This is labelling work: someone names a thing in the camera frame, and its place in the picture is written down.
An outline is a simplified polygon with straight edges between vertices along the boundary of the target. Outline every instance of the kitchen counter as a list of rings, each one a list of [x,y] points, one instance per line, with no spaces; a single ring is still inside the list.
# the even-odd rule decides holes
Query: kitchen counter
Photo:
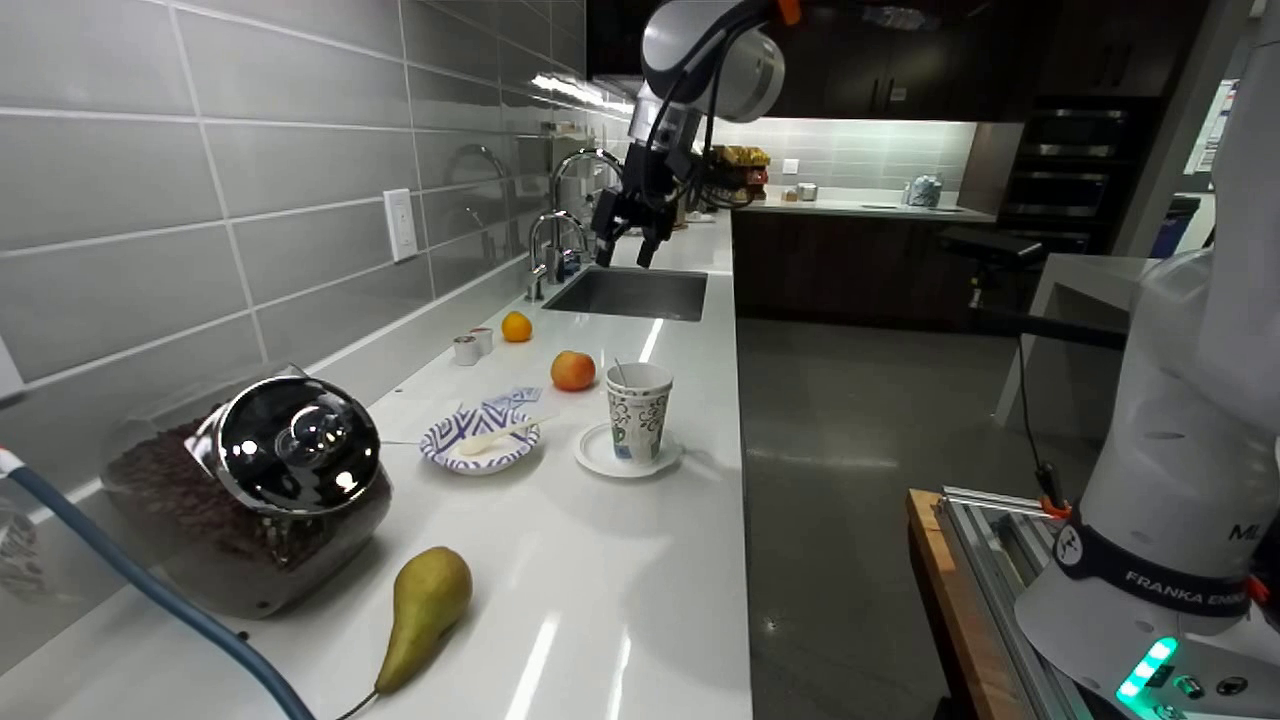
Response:
[[[279,619],[231,619],[317,716],[353,707],[385,654],[396,566],[432,542],[469,557],[476,601],[438,661],[369,720],[747,720],[744,466],[727,221],[690,222],[658,262],[708,267],[699,323],[517,304],[531,342],[472,369],[428,358],[370,402],[396,487],[375,542]],[[643,485],[587,475],[572,438],[602,425],[602,389],[547,389],[558,349],[674,371],[668,434],[684,458]],[[418,458],[455,402],[543,389],[543,450],[469,480]],[[274,703],[217,646],[132,589],[0,674],[0,716],[262,720]]]
[[[905,193],[819,186],[814,200],[784,200],[784,186],[768,186],[768,200],[755,200],[739,213],[996,222],[991,213],[958,206],[955,193],[945,193],[941,206],[907,206],[899,197]]]
[[[974,262],[950,252],[945,230],[970,221],[946,197],[945,213],[876,213],[861,200],[876,197],[819,193],[812,206],[731,213],[734,311],[812,323],[963,323]]]

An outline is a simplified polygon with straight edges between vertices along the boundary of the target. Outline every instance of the backsplash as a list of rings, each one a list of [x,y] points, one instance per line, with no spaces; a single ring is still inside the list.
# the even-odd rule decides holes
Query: backsplash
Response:
[[[0,334],[31,385],[0,444],[78,487],[118,419],[519,258],[547,122],[622,129],[531,97],[575,67],[583,0],[0,3]],[[388,258],[385,186],[412,186],[416,258]],[[110,589],[92,563],[40,608],[0,589],[0,672]]]
[[[958,193],[974,122],[955,121],[780,121],[714,122],[721,142],[760,142],[770,155],[770,185],[905,186],[910,176],[941,176]]]

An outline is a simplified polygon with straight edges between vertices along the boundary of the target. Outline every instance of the cabinet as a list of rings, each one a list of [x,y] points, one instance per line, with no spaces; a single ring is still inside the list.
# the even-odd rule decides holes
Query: cabinet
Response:
[[[587,77],[638,77],[638,36],[662,0],[587,0]]]
[[[1059,0],[1036,97],[1164,97],[1205,0]]]
[[[998,222],[1050,230],[1076,252],[1106,252],[1154,122],[1161,100],[1071,97],[1036,102],[1006,170]]]
[[[969,311],[970,258],[946,222],[856,216],[731,216],[744,317],[950,326]]]
[[[1031,0],[812,0],[780,113],[998,116],[1031,91],[1044,30]]]

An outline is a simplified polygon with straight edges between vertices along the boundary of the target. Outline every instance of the wire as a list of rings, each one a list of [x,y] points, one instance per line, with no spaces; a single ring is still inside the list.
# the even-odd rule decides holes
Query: wire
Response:
[[[1013,342],[1017,342],[1017,389],[1021,389],[1021,408],[1025,408],[1025,438],[1031,449],[1036,466],[1044,466],[1036,428],[1031,428],[1031,400],[1026,400],[1026,349],[1025,349],[1025,334],[1013,334]]]
[[[708,100],[708,133],[705,133],[705,158],[711,155],[711,133],[714,133],[714,107],[721,107],[721,77],[723,77],[723,51],[714,51],[714,77],[711,77],[711,100]]]
[[[653,153],[653,141],[654,141],[654,129],[662,122],[670,100],[678,97],[684,81],[690,77],[684,62],[711,40],[714,30],[699,36],[674,62],[674,82],[670,91],[662,91],[662,102],[654,107],[653,122],[648,122],[648,136],[643,136],[643,153]]]
[[[57,518],[64,518],[103,563],[110,563],[136,593],[142,593],[153,603],[184,619],[192,631],[200,631],[208,645],[228,653],[247,674],[254,674],[287,720],[317,720],[308,703],[295,694],[295,687],[262,661],[252,645],[243,645],[236,631],[228,631],[218,619],[189,603],[175,589],[159,583],[149,566],[140,566],[124,546],[110,542],[107,533],[100,533],[77,504],[64,499],[43,475],[31,466],[13,466],[13,485],[19,485],[27,496],[37,496]]]
[[[1026,349],[1025,349],[1025,334],[1013,334],[1013,342],[1017,342],[1017,385],[1021,385],[1021,408],[1025,408],[1025,438],[1026,438],[1026,449],[1031,449],[1036,485],[1041,485],[1041,493],[1044,493],[1044,499],[1047,499],[1050,509],[1069,509],[1069,504],[1064,504],[1064,493],[1059,493],[1059,485],[1057,485],[1057,470],[1050,470],[1050,462],[1044,458],[1041,438],[1036,438],[1036,428],[1031,428],[1031,392],[1026,392]]]

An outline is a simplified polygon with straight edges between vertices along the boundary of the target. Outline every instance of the plate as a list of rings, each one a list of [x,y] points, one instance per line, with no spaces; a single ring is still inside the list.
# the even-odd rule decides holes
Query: plate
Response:
[[[418,450],[458,475],[492,475],[539,449],[539,428],[523,410],[536,402],[536,389],[480,400],[428,428]]]
[[[575,455],[575,462],[583,462],[596,475],[643,480],[643,475],[654,475],[654,470],[670,466],[684,455],[684,449],[662,434],[662,449],[658,449],[658,455],[653,462],[621,458],[611,450],[611,428],[607,425],[592,425],[572,438],[572,455]]]

